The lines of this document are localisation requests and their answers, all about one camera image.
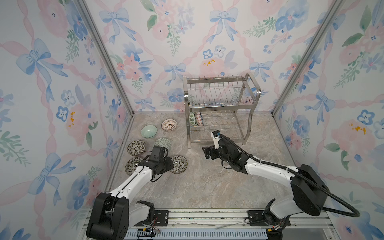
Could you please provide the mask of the blue triangle pattern bowl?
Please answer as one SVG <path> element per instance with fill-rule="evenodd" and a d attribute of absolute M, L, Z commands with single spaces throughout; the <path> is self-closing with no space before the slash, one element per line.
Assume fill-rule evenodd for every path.
<path fill-rule="evenodd" d="M 196 118 L 198 126 L 204 126 L 204 121 L 203 121 L 203 117 L 202 117 L 201 112 L 196 112 L 195 118 Z"/>

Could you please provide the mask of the steel two-tier dish rack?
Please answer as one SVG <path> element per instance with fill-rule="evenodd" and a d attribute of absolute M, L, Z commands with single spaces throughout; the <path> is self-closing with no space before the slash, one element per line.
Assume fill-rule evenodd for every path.
<path fill-rule="evenodd" d="M 189 148 L 211 143 L 215 130 L 236 143 L 247 143 L 262 93 L 253 75 L 184 77 L 183 90 Z M 201 112 L 204 126 L 190 126 L 189 114 L 196 112 Z"/>

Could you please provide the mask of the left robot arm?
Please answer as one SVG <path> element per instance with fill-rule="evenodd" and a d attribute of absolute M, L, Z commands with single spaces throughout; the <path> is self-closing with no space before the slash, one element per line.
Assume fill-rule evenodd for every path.
<path fill-rule="evenodd" d="M 86 236 L 94 240 L 123 240 L 128 230 L 137 225 L 152 226 L 155 222 L 153 203 L 132 200 L 148 183 L 154 183 L 174 168 L 168 149 L 154 146 L 135 171 L 116 189 L 99 194 L 94 202 Z"/>

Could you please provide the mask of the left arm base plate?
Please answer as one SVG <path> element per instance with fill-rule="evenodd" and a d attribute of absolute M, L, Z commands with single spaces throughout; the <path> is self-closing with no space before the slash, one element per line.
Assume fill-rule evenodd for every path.
<path fill-rule="evenodd" d="M 166 227 L 169 221 L 168 210 L 150 210 L 147 218 L 143 221 L 136 222 L 133 225 L 133 221 L 130 220 L 130 227 Z"/>

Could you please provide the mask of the green geometric pattern bowl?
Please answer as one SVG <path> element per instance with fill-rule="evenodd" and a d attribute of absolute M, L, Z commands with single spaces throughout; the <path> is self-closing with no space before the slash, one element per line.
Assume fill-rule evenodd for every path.
<path fill-rule="evenodd" d="M 167 148 L 169 151 L 171 150 L 172 143 L 168 138 L 159 138 L 154 143 L 155 146 Z"/>

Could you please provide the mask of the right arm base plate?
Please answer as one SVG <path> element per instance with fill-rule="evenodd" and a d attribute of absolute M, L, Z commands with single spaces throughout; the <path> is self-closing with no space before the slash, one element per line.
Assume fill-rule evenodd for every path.
<path fill-rule="evenodd" d="M 263 210 L 248 210 L 247 217 L 244 222 L 252 227 L 289 227 L 291 226 L 290 219 L 278 219 L 274 215 L 264 214 Z"/>

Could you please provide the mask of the green leaf pattern bowl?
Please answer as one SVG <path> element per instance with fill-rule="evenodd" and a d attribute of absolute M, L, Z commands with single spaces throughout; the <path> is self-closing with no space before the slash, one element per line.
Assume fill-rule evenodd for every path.
<path fill-rule="evenodd" d="M 190 121 L 190 126 L 191 127 L 197 127 L 198 126 L 197 120 L 196 120 L 196 117 L 195 117 L 195 113 L 190 113 L 189 114 L 189 121 Z"/>

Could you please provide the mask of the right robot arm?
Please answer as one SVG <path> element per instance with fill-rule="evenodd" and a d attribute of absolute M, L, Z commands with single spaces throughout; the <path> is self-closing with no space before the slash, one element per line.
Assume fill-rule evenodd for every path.
<path fill-rule="evenodd" d="M 342 198 L 331 193 L 327 185 L 311 166 L 289 167 L 255 157 L 219 131 L 211 133 L 214 144 L 203 147 L 206 159 L 220 159 L 229 170 L 269 179 L 290 188 L 290 193 L 280 201 L 272 199 L 258 214 L 249 214 L 245 224 L 269 226 L 270 233 L 280 233 L 290 217 L 305 213 L 317 217 L 321 212 L 358 218 L 360 212 Z"/>

